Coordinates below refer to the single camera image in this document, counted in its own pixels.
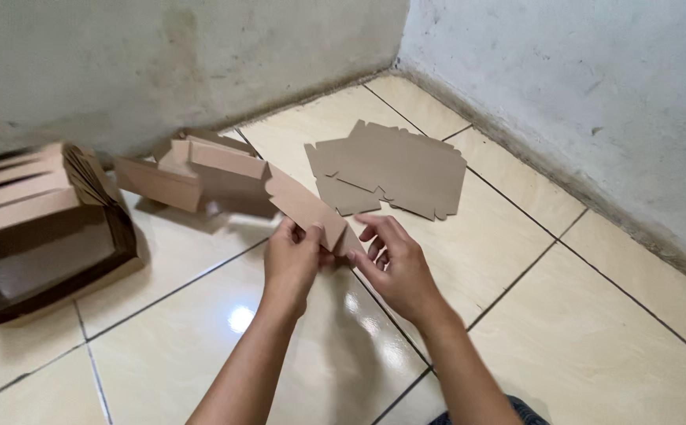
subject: hand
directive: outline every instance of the hand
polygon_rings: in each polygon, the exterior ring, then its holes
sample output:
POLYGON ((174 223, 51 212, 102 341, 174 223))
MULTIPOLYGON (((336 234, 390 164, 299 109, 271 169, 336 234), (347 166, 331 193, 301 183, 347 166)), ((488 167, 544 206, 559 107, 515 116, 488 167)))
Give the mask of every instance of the hand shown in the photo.
POLYGON ((359 239, 374 238, 368 254, 351 250, 348 259, 366 276, 385 302, 420 327, 435 309, 449 309, 432 279, 422 247, 392 216, 358 214, 366 225, 359 239))
POLYGON ((264 292, 261 304, 300 318, 306 311, 306 298, 319 268, 335 257, 319 246, 325 229, 315 224, 308 232, 288 217, 270 237, 264 251, 264 292))

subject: folded cardboard piece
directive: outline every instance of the folded cardboard piece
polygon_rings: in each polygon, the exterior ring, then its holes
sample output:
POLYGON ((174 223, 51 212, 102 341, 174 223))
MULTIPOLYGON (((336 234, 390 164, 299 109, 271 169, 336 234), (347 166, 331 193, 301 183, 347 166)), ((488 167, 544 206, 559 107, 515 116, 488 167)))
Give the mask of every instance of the folded cardboard piece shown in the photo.
POLYGON ((466 159, 450 144, 360 120, 347 139, 304 147, 320 198, 342 216, 380 200, 430 220, 459 210, 466 159))
POLYGON ((0 324, 142 267, 118 201, 90 150, 54 143, 0 155, 0 324))
POLYGON ((190 212, 215 203, 220 211, 272 217, 278 211, 307 230, 325 226, 321 243, 338 256, 362 250, 358 239, 344 237, 348 223, 282 170, 257 157, 248 144, 213 131, 186 129, 169 148, 155 151, 156 162, 115 158, 120 189, 190 212))

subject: right hand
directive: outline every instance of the right hand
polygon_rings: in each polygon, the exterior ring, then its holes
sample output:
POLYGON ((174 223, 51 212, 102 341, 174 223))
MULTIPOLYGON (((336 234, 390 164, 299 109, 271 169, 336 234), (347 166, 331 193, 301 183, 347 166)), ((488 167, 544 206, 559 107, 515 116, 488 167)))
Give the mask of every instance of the right hand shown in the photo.
POLYGON ((396 313, 419 327, 435 309, 449 309, 432 279, 422 247, 395 218, 358 214, 355 219, 366 225, 359 239, 374 240, 367 254, 351 250, 348 259, 396 313))

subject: tiled floor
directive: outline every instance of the tiled floor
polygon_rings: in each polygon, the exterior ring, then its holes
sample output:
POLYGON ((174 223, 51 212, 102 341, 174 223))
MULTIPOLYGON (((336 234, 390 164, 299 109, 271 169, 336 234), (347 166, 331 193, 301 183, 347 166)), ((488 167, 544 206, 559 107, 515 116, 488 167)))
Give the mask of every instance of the tiled floor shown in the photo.
MULTIPOLYGON (((385 76, 238 130, 316 193, 303 143, 358 119, 467 159, 457 216, 380 213, 422 244, 504 391, 552 423, 686 423, 686 277, 429 94, 385 76)), ((182 423, 251 321, 268 227, 124 195, 149 265, 0 330, 0 423, 182 423)), ((426 423, 445 410, 429 362, 358 273, 320 275, 270 423, 426 423)))

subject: wall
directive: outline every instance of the wall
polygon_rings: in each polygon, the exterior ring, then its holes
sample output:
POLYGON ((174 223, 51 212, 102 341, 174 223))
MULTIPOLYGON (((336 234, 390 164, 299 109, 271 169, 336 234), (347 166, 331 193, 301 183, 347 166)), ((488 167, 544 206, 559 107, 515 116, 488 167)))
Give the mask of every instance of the wall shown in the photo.
POLYGON ((413 0, 397 67, 686 273, 686 2, 413 0))
POLYGON ((387 68, 408 0, 0 0, 0 151, 137 154, 387 68))

